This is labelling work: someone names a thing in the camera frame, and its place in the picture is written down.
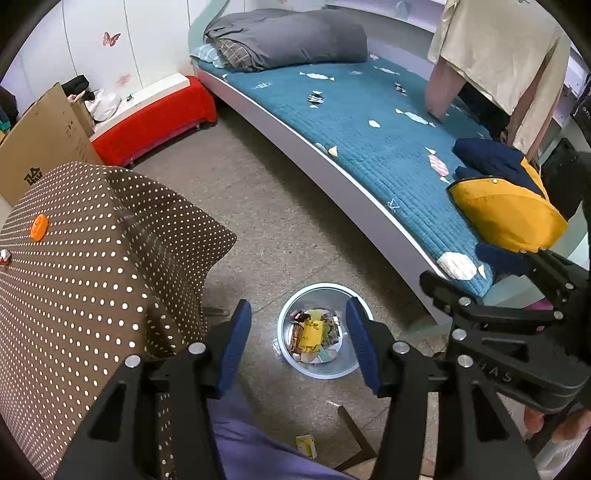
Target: white plastic bag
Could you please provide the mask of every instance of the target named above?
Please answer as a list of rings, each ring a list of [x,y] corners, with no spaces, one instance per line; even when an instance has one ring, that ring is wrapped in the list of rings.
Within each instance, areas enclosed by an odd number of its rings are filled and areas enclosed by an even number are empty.
[[[85,101],[90,116],[97,122],[104,122],[111,118],[121,103],[121,97],[116,93],[105,93],[104,90],[95,91],[93,101]]]

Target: bed frame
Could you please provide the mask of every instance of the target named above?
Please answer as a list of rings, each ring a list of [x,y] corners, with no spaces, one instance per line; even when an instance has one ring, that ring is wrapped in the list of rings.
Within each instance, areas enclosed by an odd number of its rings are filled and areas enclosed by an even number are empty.
[[[242,115],[300,167],[367,236],[411,287],[430,313],[415,319],[406,337],[445,333],[451,319],[433,306],[419,286],[419,275],[431,270],[445,275],[413,236],[357,180],[298,132],[224,80],[196,69],[201,83]]]

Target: cardboard box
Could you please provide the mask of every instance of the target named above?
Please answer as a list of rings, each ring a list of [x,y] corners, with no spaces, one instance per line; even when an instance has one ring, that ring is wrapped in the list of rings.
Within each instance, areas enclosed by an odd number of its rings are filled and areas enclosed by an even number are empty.
[[[71,161],[102,164],[56,84],[29,107],[0,144],[0,194],[16,205],[43,175]]]
[[[95,121],[90,116],[88,108],[86,108],[86,104],[82,97],[78,98],[78,100],[72,104],[72,110],[76,114],[80,125],[84,129],[87,137],[91,137],[95,133]]]

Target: red butterfly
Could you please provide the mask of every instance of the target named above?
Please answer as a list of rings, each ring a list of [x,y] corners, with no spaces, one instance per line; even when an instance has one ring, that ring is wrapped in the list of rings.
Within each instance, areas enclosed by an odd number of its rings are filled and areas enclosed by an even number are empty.
[[[109,47],[114,47],[115,42],[119,39],[120,36],[121,34],[117,33],[116,35],[110,37],[109,32],[105,32],[105,36],[103,37],[103,46],[106,47],[108,45]]]

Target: orange candy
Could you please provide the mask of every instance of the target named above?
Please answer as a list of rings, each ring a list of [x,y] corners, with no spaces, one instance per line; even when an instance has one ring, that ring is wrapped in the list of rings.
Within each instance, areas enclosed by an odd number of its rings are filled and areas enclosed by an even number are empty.
[[[31,227],[31,238],[35,240],[35,242],[40,242],[45,236],[48,226],[49,220],[47,220],[47,217],[43,214],[39,215],[35,218],[33,226]]]

